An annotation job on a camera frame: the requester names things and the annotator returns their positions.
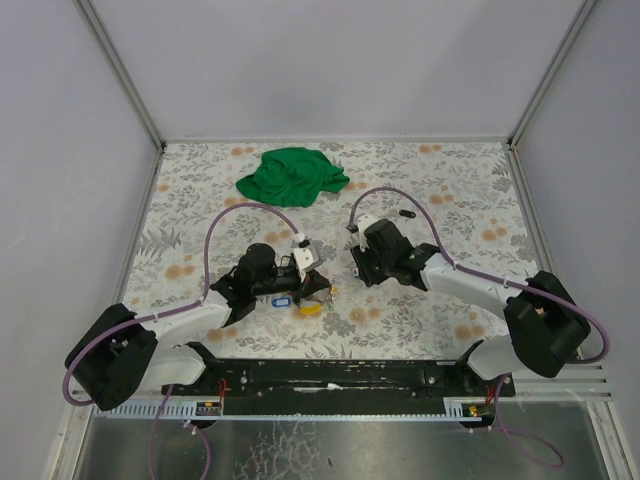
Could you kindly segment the blue key tag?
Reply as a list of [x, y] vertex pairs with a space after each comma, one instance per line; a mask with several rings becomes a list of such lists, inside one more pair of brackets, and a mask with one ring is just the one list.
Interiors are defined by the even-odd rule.
[[289, 307], [292, 304], [292, 300], [289, 297], [274, 298], [271, 302], [274, 308]]

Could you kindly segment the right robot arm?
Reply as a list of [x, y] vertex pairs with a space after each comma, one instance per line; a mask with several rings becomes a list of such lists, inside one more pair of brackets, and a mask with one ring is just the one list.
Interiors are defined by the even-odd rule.
[[425, 292], [455, 296], [505, 321], [508, 333], [471, 347], [463, 362], [478, 377], [493, 380], [528, 369], [554, 378], [591, 332], [561, 282], [540, 271], [523, 283], [482, 272], [474, 275], [449, 261], [438, 246], [414, 246], [388, 219], [362, 215], [348, 226], [358, 237], [351, 254], [368, 287], [388, 279]]

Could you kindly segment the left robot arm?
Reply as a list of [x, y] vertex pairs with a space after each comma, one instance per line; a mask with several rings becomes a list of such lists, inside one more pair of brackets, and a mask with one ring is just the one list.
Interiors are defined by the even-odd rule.
[[243, 320], [261, 296], [290, 294], [298, 304], [329, 292], [330, 281], [317, 270], [321, 263], [308, 240], [282, 264], [271, 246], [254, 243], [191, 304], [148, 315], [122, 303], [111, 305], [65, 359], [65, 379], [76, 380], [102, 411], [120, 406], [140, 389], [191, 385], [205, 370], [206, 356], [196, 348], [209, 331]]

